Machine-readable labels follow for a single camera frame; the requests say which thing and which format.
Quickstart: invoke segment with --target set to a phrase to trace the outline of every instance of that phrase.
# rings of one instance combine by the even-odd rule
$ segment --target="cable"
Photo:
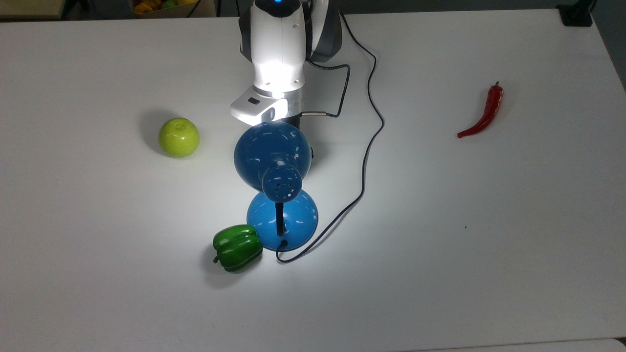
[[[348,82],[350,81],[350,65],[349,64],[343,64],[343,65],[337,65],[337,66],[321,66],[318,65],[316,63],[314,63],[313,61],[307,59],[307,62],[315,67],[315,68],[319,68],[320,70],[337,70],[339,68],[347,68],[348,71],[346,72],[346,84],[344,85],[344,91],[343,93],[341,93],[341,100],[339,101],[339,109],[337,109],[337,113],[336,114],[332,114],[332,113],[328,113],[325,111],[303,111],[301,114],[302,116],[309,116],[309,115],[322,115],[322,116],[330,116],[330,117],[339,117],[339,114],[341,114],[341,108],[344,106],[344,98],[346,97],[346,91],[348,90]]]
[[[200,5],[200,1],[202,1],[202,0],[198,0],[196,2],[196,5],[194,5],[193,9],[191,11],[189,11],[189,14],[187,15],[186,18],[189,18],[189,17],[191,17],[193,15],[193,12],[196,10],[196,8],[198,8],[198,5]]]
[[[374,76],[374,72],[376,71],[376,65],[378,60],[376,59],[376,56],[374,54],[372,54],[369,50],[367,50],[361,43],[359,43],[359,41],[354,37],[354,34],[352,33],[352,31],[350,30],[350,27],[348,26],[348,22],[346,21],[346,17],[343,14],[340,14],[341,18],[344,20],[344,24],[346,25],[346,29],[348,30],[348,33],[350,34],[350,37],[352,37],[352,40],[354,40],[354,42],[361,48],[363,49],[367,54],[369,54],[370,56],[372,56],[372,58],[374,58],[374,66],[372,67],[372,71],[369,74],[369,78],[367,79],[367,97],[369,98],[369,103],[372,105],[372,108],[374,109],[374,111],[376,112],[376,114],[378,115],[378,118],[380,118],[381,120],[381,126],[380,128],[378,128],[378,131],[376,131],[376,133],[374,133],[374,135],[372,136],[372,138],[369,140],[369,143],[367,144],[367,148],[365,149],[365,156],[363,156],[363,164],[362,164],[362,168],[361,168],[361,193],[359,193],[359,196],[356,197],[356,199],[354,199],[350,204],[348,204],[347,207],[343,208],[342,211],[339,212],[339,214],[337,214],[337,216],[335,216],[335,218],[331,221],[330,224],[328,224],[328,226],[326,226],[326,228],[322,231],[322,233],[320,233],[314,240],[313,242],[311,242],[311,244],[309,244],[305,249],[302,250],[302,252],[298,253],[295,257],[293,258],[289,258],[289,259],[281,259],[279,257],[279,253],[280,253],[280,249],[283,247],[287,246],[287,241],[286,240],[282,240],[280,242],[280,246],[276,249],[276,260],[278,260],[281,263],[289,263],[292,262],[300,257],[302,257],[306,252],[309,251],[309,249],[311,249],[317,242],[319,242],[320,239],[322,239],[322,237],[326,234],[326,232],[328,232],[328,230],[344,215],[346,214],[350,209],[352,209],[353,206],[355,206],[360,200],[361,198],[363,198],[363,195],[365,194],[365,176],[366,176],[366,167],[367,167],[367,159],[369,158],[369,151],[372,148],[372,144],[374,143],[374,140],[376,139],[376,137],[378,136],[378,134],[382,131],[382,129],[385,127],[385,119],[382,117],[381,112],[378,110],[378,108],[376,107],[376,104],[374,104],[374,100],[372,99],[372,91],[371,91],[371,83],[372,83],[372,77]]]

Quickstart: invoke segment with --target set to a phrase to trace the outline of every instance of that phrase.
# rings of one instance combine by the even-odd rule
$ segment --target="apple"
[[[200,134],[193,122],[183,117],[172,118],[158,132],[158,144],[174,158],[191,155],[200,144]]]
[[[174,1],[174,0],[166,0],[165,2],[163,2],[163,6],[161,7],[161,9],[175,8],[176,6],[178,6],[176,1]]]

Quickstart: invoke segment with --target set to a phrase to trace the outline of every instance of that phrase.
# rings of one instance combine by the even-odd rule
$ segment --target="bell pepper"
[[[243,269],[263,251],[259,235],[250,225],[235,225],[221,230],[213,238],[213,248],[217,251],[213,262],[220,261],[228,272]]]

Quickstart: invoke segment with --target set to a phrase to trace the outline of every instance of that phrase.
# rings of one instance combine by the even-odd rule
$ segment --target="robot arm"
[[[304,61],[327,61],[337,53],[339,12],[329,0],[317,0],[312,11],[300,0],[255,0],[239,24],[241,51],[254,65],[254,80],[232,103],[231,114],[252,126],[290,117],[297,124]]]

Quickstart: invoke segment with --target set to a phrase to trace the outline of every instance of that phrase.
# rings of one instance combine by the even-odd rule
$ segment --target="chili pepper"
[[[483,113],[483,117],[478,120],[478,122],[468,128],[463,132],[459,132],[456,134],[458,138],[463,138],[466,136],[475,135],[478,132],[484,130],[489,126],[489,124],[493,121],[498,113],[498,109],[500,107],[500,103],[502,102],[502,96],[504,95],[504,90],[501,86],[498,85],[500,82],[496,82],[495,85],[491,86],[489,89],[489,93],[487,93],[487,103],[485,104],[485,112]]]

